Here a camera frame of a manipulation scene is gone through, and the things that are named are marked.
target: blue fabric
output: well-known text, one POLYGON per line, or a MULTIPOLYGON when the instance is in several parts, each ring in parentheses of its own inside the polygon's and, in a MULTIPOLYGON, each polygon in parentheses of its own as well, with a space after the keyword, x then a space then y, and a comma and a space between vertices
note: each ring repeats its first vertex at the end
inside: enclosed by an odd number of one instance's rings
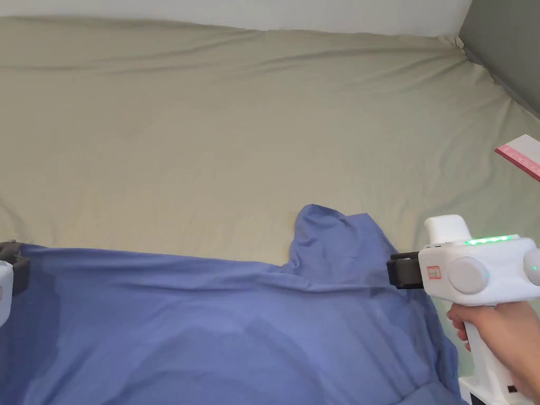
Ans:
POLYGON ((316 205, 284 266, 25 245, 0 403, 461 405, 430 299, 388 285, 393 252, 368 215, 316 205))

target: pink and white paper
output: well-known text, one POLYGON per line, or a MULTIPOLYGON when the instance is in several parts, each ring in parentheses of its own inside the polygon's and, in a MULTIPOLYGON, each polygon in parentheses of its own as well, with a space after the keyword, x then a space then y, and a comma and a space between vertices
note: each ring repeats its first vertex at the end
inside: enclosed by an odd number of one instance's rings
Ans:
POLYGON ((536 139, 522 135, 498 147, 495 152, 540 181, 540 142, 536 139))

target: massage gun handle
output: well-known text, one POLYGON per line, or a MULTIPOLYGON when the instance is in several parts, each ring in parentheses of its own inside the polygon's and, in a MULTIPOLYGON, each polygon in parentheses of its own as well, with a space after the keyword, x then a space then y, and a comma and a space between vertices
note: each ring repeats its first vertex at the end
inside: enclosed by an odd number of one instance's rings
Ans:
POLYGON ((471 346, 477 383, 482 391, 491 396, 492 403, 530 403, 517 392, 510 372, 484 343, 476 327, 465 323, 465 331, 471 346))

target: blue blanket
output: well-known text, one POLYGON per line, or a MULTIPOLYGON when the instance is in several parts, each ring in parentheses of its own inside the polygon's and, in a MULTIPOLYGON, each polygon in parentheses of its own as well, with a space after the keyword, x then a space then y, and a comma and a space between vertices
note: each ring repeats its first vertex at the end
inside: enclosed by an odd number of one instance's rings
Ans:
POLYGON ((284 266, 25 245, 2 405, 463 404, 423 291, 366 214, 316 205, 284 266))

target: mattress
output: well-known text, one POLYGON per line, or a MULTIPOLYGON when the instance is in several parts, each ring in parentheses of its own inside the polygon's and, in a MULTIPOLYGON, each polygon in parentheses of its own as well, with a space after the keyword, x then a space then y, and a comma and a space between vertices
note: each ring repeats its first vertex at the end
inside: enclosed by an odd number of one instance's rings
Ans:
POLYGON ((273 264, 310 203, 399 251, 457 213, 540 240, 493 150, 540 122, 448 38, 0 19, 0 239, 273 264))

